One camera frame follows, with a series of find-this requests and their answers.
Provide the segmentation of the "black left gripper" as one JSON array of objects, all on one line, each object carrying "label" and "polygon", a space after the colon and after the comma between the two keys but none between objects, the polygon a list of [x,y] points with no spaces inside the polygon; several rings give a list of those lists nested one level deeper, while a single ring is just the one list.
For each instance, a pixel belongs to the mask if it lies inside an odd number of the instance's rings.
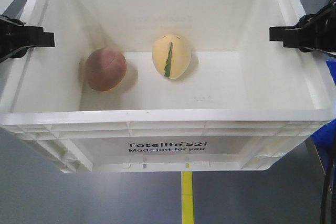
[{"label": "black left gripper", "polygon": [[19,19],[1,15],[1,63],[7,59],[22,58],[26,48],[55,47],[54,33],[42,27],[25,26]]}]

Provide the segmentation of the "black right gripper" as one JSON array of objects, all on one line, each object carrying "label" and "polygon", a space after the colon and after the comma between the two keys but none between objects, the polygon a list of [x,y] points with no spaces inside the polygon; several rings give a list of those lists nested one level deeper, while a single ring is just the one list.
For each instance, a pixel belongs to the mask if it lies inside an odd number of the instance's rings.
[{"label": "black right gripper", "polygon": [[282,42],[285,48],[335,56],[335,0],[329,0],[315,14],[302,16],[298,25],[270,27],[269,40]]}]

